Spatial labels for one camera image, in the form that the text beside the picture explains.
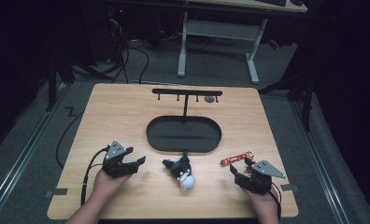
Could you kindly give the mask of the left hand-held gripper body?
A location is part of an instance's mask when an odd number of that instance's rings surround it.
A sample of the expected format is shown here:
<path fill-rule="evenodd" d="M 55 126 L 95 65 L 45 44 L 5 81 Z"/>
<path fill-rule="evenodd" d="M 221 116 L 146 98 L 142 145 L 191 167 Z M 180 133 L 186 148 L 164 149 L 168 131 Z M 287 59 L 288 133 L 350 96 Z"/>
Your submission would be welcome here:
<path fill-rule="evenodd" d="M 118 141 L 114 140 L 108 147 L 107 154 L 104 157 L 102 170 L 109 176 L 117 178 L 125 175 L 132 175 L 137 171 L 128 171 L 125 169 L 124 157 L 121 156 L 121 152 L 125 149 Z"/>

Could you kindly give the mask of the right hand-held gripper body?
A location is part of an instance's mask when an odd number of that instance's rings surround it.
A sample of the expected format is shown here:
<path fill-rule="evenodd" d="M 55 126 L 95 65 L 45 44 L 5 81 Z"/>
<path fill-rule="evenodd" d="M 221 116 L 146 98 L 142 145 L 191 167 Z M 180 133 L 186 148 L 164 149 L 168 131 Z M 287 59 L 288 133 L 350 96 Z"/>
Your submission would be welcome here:
<path fill-rule="evenodd" d="M 244 189 L 256 194 L 265 194 L 272 187 L 272 177 L 285 178 L 286 176 L 269 161 L 255 162 L 250 168 L 247 179 L 235 177 L 235 183 Z"/>

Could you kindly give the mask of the red strap keychain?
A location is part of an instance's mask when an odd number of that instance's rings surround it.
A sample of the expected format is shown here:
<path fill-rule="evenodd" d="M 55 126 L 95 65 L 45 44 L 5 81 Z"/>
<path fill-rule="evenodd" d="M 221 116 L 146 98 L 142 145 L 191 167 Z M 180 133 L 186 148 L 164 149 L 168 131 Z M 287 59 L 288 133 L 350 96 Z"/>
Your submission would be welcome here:
<path fill-rule="evenodd" d="M 242 154 L 239 154 L 239 155 L 235 155 L 235 156 L 232 156 L 232 157 L 229 157 L 229 158 L 222 159 L 220 161 L 220 165 L 221 166 L 226 166 L 226 165 L 232 164 L 232 163 L 237 162 L 237 161 L 242 161 L 245 158 L 252 159 L 253 157 L 254 157 L 254 154 L 250 151 L 247 151 L 246 153 L 242 153 Z"/>

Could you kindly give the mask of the black and white plush keychain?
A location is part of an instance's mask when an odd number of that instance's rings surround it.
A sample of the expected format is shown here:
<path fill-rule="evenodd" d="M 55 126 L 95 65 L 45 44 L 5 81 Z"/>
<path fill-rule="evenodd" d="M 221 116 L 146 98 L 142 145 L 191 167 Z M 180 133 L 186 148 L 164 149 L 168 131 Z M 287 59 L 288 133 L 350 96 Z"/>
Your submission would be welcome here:
<path fill-rule="evenodd" d="M 177 161 L 163 160 L 162 164 L 171 176 L 177 180 L 182 192 L 194 188 L 195 178 L 192 175 L 192 167 L 187 152 L 183 152 Z"/>

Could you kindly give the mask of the person's left hand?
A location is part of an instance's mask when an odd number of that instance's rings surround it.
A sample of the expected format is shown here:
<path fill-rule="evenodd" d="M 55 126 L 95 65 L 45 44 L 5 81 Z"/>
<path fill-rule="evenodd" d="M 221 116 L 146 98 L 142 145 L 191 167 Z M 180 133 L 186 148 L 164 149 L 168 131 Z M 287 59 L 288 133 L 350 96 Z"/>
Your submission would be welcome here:
<path fill-rule="evenodd" d="M 94 179 L 92 194 L 89 201 L 98 204 L 108 203 L 130 177 L 131 175 L 125 175 L 113 178 L 107 175 L 103 170 L 100 170 Z"/>

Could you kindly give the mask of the person's right hand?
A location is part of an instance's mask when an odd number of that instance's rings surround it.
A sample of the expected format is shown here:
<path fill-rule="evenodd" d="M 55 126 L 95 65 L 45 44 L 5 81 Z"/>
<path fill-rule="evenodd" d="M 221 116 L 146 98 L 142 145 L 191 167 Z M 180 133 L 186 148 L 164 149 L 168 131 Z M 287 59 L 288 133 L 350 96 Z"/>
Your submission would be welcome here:
<path fill-rule="evenodd" d="M 278 204 L 276 202 L 278 194 L 274 189 L 264 195 L 253 193 L 244 188 L 242 190 L 249 198 L 250 206 L 260 224 L 279 224 Z"/>

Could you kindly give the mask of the black metal stand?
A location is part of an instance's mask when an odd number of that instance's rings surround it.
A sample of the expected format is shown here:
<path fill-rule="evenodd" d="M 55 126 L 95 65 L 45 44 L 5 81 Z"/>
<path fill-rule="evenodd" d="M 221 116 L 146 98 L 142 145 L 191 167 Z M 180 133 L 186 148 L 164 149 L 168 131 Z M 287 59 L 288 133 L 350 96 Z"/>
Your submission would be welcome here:
<path fill-rule="evenodd" d="M 101 72 L 91 68 L 86 63 L 79 62 L 67 55 L 64 54 L 52 54 L 49 60 L 49 74 L 48 74 L 48 83 L 49 83 L 49 98 L 48 98 L 48 107 L 47 110 L 51 111 L 57 101 L 57 76 L 60 76 L 64 84 L 72 85 L 75 82 L 75 76 L 72 72 L 72 66 L 77 66 L 89 73 L 92 76 L 109 79 L 108 76 L 104 75 Z"/>
<path fill-rule="evenodd" d="M 270 91 L 282 89 L 287 86 L 289 89 L 287 93 L 287 98 L 289 101 L 299 101 L 300 99 L 303 100 L 301 121 L 304 128 L 309 132 L 310 111 L 312 109 L 312 92 L 316 74 L 316 65 L 314 63 L 310 63 L 296 75 L 284 78 L 272 85 L 262 88 L 258 90 L 258 93 L 267 94 Z"/>

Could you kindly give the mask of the desk with white legs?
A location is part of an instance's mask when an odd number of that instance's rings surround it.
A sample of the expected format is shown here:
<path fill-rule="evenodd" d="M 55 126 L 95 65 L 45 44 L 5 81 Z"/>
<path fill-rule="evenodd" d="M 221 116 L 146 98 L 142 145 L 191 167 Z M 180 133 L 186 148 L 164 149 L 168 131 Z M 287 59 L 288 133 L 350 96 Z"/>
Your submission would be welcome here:
<path fill-rule="evenodd" d="M 252 9 L 262 13 L 284 13 L 285 15 L 303 15 L 307 13 L 307 7 L 302 0 L 287 0 L 285 7 L 273 6 L 255 0 L 178 0 L 183 6 L 206 6 L 206 7 L 234 7 L 236 9 Z M 260 82 L 254 57 L 260 45 L 263 33 L 268 22 L 263 16 L 257 24 L 245 24 L 239 21 L 226 21 L 219 19 L 190 19 L 189 10 L 182 14 L 181 49 L 178 58 L 178 76 L 186 74 L 187 62 L 187 37 L 189 35 L 216 37 L 233 40 L 251 41 L 250 51 L 245 54 L 245 60 L 249 70 L 249 76 L 253 84 Z"/>

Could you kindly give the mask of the black keyboard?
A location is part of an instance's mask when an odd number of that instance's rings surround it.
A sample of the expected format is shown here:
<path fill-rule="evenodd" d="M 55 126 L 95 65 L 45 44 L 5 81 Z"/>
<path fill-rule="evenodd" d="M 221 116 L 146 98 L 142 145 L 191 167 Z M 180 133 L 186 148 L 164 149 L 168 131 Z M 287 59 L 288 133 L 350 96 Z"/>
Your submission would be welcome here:
<path fill-rule="evenodd" d="M 278 6 L 278 7 L 285 7 L 287 3 L 287 0 L 255 0 L 255 1 L 270 4 L 273 6 Z"/>

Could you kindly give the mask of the metal floor rail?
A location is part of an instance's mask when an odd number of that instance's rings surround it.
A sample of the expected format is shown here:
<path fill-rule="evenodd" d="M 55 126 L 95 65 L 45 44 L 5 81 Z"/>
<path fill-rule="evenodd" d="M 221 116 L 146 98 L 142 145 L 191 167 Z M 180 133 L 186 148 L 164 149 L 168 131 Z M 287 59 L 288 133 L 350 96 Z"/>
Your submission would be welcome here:
<path fill-rule="evenodd" d="M 71 84 L 59 84 L 55 89 L 57 99 L 49 105 L 49 85 L 45 84 L 0 144 L 0 211 L 36 151 L 57 104 L 70 88 Z"/>
<path fill-rule="evenodd" d="M 305 128 L 305 125 L 302 120 L 302 112 L 300 106 L 297 103 L 289 102 L 289 105 L 292 109 L 292 113 L 296 117 L 298 126 L 300 127 L 302 134 L 307 143 L 307 149 L 309 151 L 312 164 L 316 171 L 317 177 L 320 181 L 320 185 L 324 192 L 325 198 L 331 208 L 331 211 L 334 215 L 336 224 L 349 224 L 349 217 L 344 209 L 344 206 L 339 198 L 338 192 L 331 177 L 328 174 L 327 169 L 324 166 L 323 160 L 318 151 L 318 147 L 312 137 L 310 131 Z"/>

